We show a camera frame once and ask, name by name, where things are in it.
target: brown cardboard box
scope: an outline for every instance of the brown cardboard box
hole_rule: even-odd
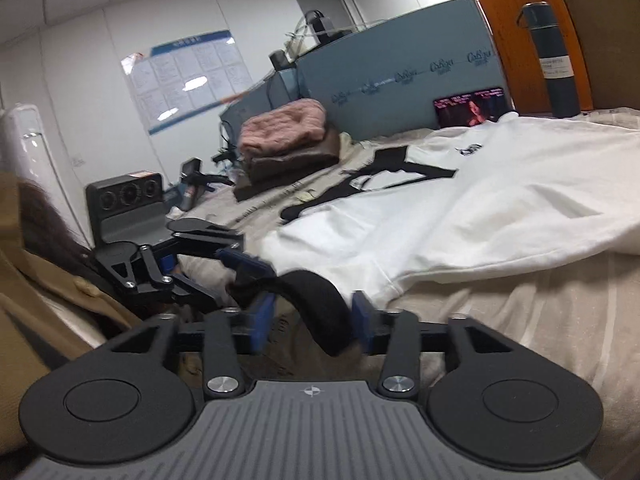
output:
[[[640,109],[640,0],[565,0],[596,108]]]
[[[562,32],[582,110],[593,110],[587,69],[580,43],[564,0],[479,0],[494,34],[495,47],[507,78],[516,110],[523,114],[551,111],[545,79],[531,34],[524,23],[517,20],[522,6],[533,2],[547,2],[552,6]]]

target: gray textured grip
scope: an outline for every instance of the gray textured grip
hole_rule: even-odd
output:
[[[443,444],[409,402],[367,383],[259,381],[213,400],[168,448],[125,465],[72,467],[40,458],[22,480],[594,480],[575,462],[546,472],[479,465]]]

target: metal screw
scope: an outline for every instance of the metal screw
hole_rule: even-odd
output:
[[[234,391],[240,384],[233,377],[222,375],[214,377],[207,382],[207,388],[218,394],[228,394]]]
[[[405,377],[404,375],[394,375],[387,377],[382,385],[385,387],[385,390],[401,394],[411,390],[415,386],[415,383],[413,379]]]

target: bottle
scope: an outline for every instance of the bottle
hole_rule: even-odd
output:
[[[575,87],[574,69],[554,10],[546,2],[536,2],[522,7],[522,15],[538,51],[554,117],[578,115],[580,101]]]

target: bed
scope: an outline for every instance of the bed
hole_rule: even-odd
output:
[[[576,120],[640,129],[640,112],[601,110]],[[350,144],[343,138],[340,165],[291,186],[238,203],[231,188],[207,195],[187,216],[241,230],[246,251],[259,254],[260,240],[280,224],[285,206],[308,200],[364,165],[380,147],[419,142],[430,130]],[[228,271],[213,260],[181,257],[182,270],[201,285],[220,288]],[[601,253],[555,269],[465,283],[421,282],[387,305],[444,322],[467,314],[587,380],[602,399],[605,419],[588,465],[605,475],[640,444],[640,256]],[[337,358],[325,355],[297,313],[278,300],[276,322],[264,356],[246,358],[249,374],[315,380],[372,379],[381,358],[356,346]],[[443,373],[438,356],[423,354],[425,385]]]

